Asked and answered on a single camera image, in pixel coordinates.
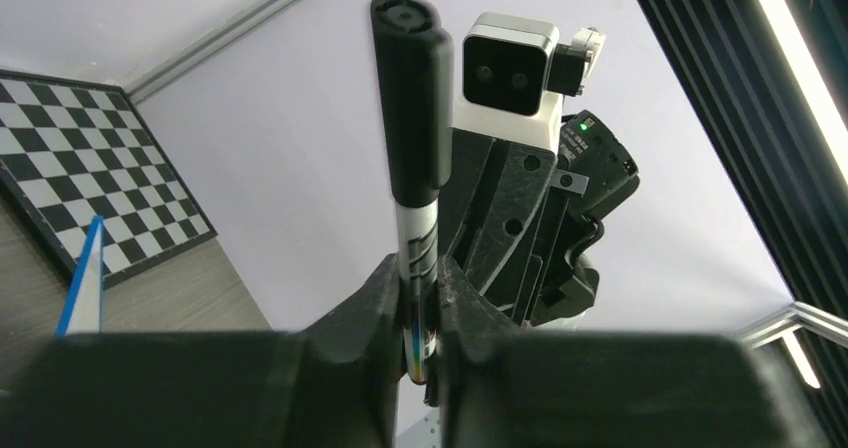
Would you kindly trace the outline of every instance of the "checkerboard calibration board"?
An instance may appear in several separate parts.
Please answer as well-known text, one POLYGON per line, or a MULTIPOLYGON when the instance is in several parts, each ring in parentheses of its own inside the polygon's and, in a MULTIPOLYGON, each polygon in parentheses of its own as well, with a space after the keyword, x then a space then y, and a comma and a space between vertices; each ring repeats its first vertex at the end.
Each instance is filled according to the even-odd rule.
POLYGON ((0 73, 0 177, 68 273, 105 219, 107 286, 214 236, 116 87, 0 73))

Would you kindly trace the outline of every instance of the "fluorescent light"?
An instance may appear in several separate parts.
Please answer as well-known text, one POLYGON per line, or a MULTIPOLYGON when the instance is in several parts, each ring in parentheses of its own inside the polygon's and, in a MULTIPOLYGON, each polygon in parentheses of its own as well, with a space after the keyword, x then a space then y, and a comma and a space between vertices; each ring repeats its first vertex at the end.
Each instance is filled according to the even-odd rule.
POLYGON ((813 367, 810 365, 810 360, 807 359, 807 356, 804 354, 804 350, 801 348, 801 344, 798 343, 798 338, 795 337, 795 332, 783 335, 783 343, 786 345, 786 349, 789 350, 792 362, 795 363, 795 367, 801 374, 801 378, 804 379, 804 383, 815 389, 821 388, 819 379, 816 377, 816 372, 813 371, 813 367))
POLYGON ((786 0, 760 0, 760 5, 786 56, 786 61, 789 62, 789 68, 798 80, 804 98, 807 99, 819 130, 842 172, 842 177, 848 182, 848 129, 845 128, 845 122, 827 91, 789 6, 786 0))

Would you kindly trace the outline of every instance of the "white wall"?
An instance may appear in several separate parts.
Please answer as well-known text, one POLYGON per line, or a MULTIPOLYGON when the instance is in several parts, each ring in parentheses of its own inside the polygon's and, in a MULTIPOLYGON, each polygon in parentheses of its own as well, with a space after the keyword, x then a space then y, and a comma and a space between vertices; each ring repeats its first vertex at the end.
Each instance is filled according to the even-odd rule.
MULTIPOLYGON (((602 286, 585 328, 735 330, 790 301, 635 0, 429 1, 457 42, 487 10, 609 35, 569 107, 612 127, 643 183, 588 253, 602 286)), ((303 0, 140 107, 276 328, 395 250, 368 2, 303 0)), ((426 412, 403 390, 400 430, 426 412)))
POLYGON ((253 0, 0 0, 0 67, 125 86, 253 0))

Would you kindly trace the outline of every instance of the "marker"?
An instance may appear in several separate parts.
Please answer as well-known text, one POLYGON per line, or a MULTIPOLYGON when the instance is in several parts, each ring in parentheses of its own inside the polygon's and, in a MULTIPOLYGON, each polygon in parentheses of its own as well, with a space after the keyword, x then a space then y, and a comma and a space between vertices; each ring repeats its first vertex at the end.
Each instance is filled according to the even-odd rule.
POLYGON ((450 177, 453 46, 421 0, 372 0, 371 28, 398 232, 409 378, 427 382, 436 346, 438 196, 450 177))

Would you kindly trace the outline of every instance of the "camera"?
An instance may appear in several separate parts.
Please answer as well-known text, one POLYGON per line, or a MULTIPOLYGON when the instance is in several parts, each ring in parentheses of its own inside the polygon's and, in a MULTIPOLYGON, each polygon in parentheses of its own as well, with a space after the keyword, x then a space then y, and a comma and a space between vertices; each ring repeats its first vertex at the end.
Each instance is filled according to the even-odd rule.
POLYGON ((556 26, 484 13, 463 42, 462 92, 470 103, 533 116, 547 89, 556 26))

